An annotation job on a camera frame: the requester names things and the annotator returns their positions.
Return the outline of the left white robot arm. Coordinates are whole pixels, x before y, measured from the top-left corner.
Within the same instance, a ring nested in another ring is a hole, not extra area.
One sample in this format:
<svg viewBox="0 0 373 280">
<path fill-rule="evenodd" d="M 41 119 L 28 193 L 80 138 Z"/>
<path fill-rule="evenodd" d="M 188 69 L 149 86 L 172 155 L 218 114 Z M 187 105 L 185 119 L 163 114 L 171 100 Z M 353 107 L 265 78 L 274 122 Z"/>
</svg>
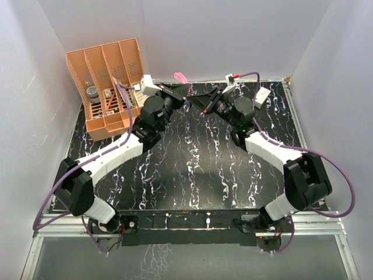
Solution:
<svg viewBox="0 0 373 280">
<path fill-rule="evenodd" d="M 94 187 L 108 173 L 146 153 L 161 140 L 173 112 L 184 105 L 190 85 L 161 83 L 158 87 L 160 90 L 145 100 L 132 129 L 89 156 L 78 160 L 68 157 L 61 162 L 54 195 L 73 216 L 90 217 L 108 233 L 119 229 L 119 212 L 99 198 Z"/>
</svg>

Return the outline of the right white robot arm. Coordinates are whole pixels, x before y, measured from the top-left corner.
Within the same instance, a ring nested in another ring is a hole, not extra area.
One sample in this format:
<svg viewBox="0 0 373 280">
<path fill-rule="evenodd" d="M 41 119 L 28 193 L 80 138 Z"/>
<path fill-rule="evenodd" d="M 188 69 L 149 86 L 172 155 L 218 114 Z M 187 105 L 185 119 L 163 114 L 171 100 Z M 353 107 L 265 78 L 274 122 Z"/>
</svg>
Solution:
<svg viewBox="0 0 373 280">
<path fill-rule="evenodd" d="M 223 89 L 189 96 L 202 114 L 215 113 L 231 125 L 231 139 L 241 149 L 259 156 L 284 176 L 284 193 L 263 206 L 259 215 L 248 224 L 268 232 L 280 226 L 281 219 L 303 211 L 328 196 L 332 186 L 320 156 L 301 152 L 296 147 L 283 147 L 261 134 L 255 124 L 255 110 L 251 99 L 229 98 Z"/>
</svg>

